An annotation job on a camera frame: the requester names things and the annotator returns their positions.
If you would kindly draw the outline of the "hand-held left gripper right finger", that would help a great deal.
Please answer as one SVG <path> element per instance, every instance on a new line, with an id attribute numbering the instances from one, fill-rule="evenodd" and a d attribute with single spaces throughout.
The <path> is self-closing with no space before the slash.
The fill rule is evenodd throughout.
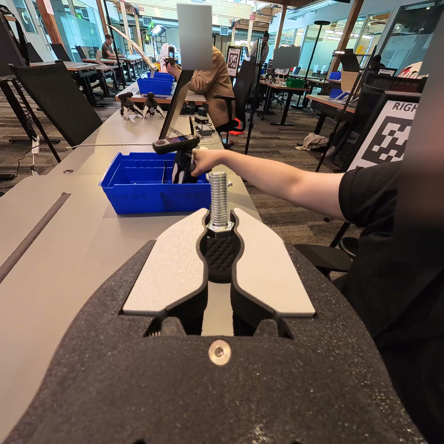
<path id="1" fill-rule="evenodd" d="M 283 240 L 240 207 L 232 211 L 240 254 L 233 262 L 233 287 L 270 314 L 311 318 L 315 306 Z"/>

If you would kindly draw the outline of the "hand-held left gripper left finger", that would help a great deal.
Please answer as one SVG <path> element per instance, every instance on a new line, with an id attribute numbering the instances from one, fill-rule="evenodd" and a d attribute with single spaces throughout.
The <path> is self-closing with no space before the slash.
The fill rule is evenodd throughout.
<path id="1" fill-rule="evenodd" d="M 207 235 L 206 207 L 188 214 L 164 230 L 142 266 L 123 306 L 125 314 L 147 314 L 164 318 L 192 302 L 195 318 L 207 306 L 207 262 L 201 242 Z"/>

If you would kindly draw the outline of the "blue plastic divided bin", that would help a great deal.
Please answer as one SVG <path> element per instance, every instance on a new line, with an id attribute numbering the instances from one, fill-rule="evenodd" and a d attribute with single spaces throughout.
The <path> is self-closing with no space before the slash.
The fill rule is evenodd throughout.
<path id="1" fill-rule="evenodd" d="M 209 209 L 211 183 L 206 174 L 197 183 L 171 181 L 175 152 L 118 152 L 100 180 L 100 186 L 118 214 L 187 212 Z"/>

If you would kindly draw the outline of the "silver hex bolt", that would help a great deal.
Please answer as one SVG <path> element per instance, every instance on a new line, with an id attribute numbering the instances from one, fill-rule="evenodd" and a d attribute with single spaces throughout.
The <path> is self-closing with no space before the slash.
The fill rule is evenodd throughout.
<path id="1" fill-rule="evenodd" d="M 211 219 L 207 223 L 207 235 L 223 240 L 232 237 L 235 223 L 228 211 L 228 176 L 225 171 L 211 173 Z"/>

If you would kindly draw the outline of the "person's right hand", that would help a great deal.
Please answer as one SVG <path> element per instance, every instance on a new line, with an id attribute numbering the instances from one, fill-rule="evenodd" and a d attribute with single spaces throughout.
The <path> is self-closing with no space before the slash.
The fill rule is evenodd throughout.
<path id="1" fill-rule="evenodd" d="M 225 157 L 225 150 L 206 150 L 194 148 L 192 150 L 192 176 L 201 176 L 211 171 L 214 166 L 221 164 Z"/>

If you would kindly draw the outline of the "spare hand-held gripper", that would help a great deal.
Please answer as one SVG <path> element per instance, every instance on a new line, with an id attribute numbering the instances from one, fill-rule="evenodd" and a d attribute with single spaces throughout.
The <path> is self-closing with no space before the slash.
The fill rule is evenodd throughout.
<path id="1" fill-rule="evenodd" d="M 145 119 L 147 116 L 156 116 L 156 114 L 159 114 L 164 119 L 164 114 L 154 97 L 154 91 L 149 91 L 147 100 L 144 104 L 142 117 Z"/>
<path id="2" fill-rule="evenodd" d="M 130 112 L 144 116 L 135 104 L 130 100 L 133 97 L 133 91 L 119 93 L 118 98 L 121 102 L 121 116 L 128 121 Z"/>

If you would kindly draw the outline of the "blue storage bin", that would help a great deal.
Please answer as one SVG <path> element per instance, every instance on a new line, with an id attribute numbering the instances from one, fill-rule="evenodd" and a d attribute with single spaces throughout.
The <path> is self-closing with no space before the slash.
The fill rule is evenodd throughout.
<path id="1" fill-rule="evenodd" d="M 140 93 L 154 93 L 161 97 L 171 95 L 175 78 L 168 72 L 144 74 L 137 79 Z"/>

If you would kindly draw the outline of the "black office chair red base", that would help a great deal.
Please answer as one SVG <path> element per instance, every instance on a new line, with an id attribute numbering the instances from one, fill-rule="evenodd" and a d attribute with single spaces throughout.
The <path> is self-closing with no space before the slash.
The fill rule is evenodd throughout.
<path id="1" fill-rule="evenodd" d="M 247 123 L 245 104 L 247 104 L 247 98 L 251 95 L 254 78 L 256 78 L 256 62 L 244 60 L 242 66 L 240 66 L 240 72 L 237 76 L 235 86 L 233 86 L 233 95 L 235 97 L 214 95 L 214 98 L 225 100 L 226 109 L 228 109 L 228 124 L 225 124 L 226 140 L 221 140 L 225 148 L 232 148 L 232 145 L 233 145 L 233 142 L 228 140 L 230 131 L 235 129 L 233 114 L 232 114 L 232 104 L 233 102 L 235 102 L 237 119 L 242 123 L 240 131 L 245 129 L 245 123 Z"/>

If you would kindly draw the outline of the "small white marker sign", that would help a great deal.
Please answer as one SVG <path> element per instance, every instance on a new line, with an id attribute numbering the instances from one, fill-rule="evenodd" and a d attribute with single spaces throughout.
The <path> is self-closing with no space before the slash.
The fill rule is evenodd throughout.
<path id="1" fill-rule="evenodd" d="M 242 59 L 244 47 L 228 45 L 226 50 L 226 67 L 230 78 L 237 78 L 240 59 Z"/>

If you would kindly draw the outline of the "black fabric chair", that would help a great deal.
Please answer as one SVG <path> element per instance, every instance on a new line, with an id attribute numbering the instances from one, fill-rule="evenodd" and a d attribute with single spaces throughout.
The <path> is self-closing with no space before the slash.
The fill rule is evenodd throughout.
<path id="1" fill-rule="evenodd" d="M 9 67 L 71 148 L 81 145 L 102 126 L 100 116 L 81 93 L 64 62 L 9 64 Z"/>

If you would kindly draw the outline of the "large white marker sign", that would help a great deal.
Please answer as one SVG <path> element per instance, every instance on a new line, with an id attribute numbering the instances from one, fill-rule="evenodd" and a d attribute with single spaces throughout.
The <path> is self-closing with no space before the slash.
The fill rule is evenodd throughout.
<path id="1" fill-rule="evenodd" d="M 342 173 L 403 161 L 422 93 L 384 91 Z"/>

